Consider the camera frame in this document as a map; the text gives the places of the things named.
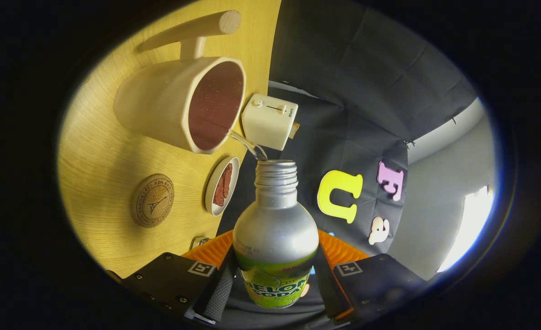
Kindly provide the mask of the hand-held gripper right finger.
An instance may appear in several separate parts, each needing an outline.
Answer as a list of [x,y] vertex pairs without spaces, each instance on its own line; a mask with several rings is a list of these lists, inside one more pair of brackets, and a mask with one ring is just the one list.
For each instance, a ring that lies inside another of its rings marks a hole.
[[387,253],[369,256],[324,231],[318,233],[318,289],[333,323],[375,321],[426,289],[425,280]]

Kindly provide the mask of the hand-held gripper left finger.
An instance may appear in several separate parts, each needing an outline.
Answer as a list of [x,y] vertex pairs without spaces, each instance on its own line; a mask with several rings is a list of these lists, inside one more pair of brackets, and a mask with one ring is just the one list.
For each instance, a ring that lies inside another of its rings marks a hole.
[[108,274],[165,314],[215,325],[222,319],[237,268],[233,232],[228,231],[183,255],[162,253],[129,276]]

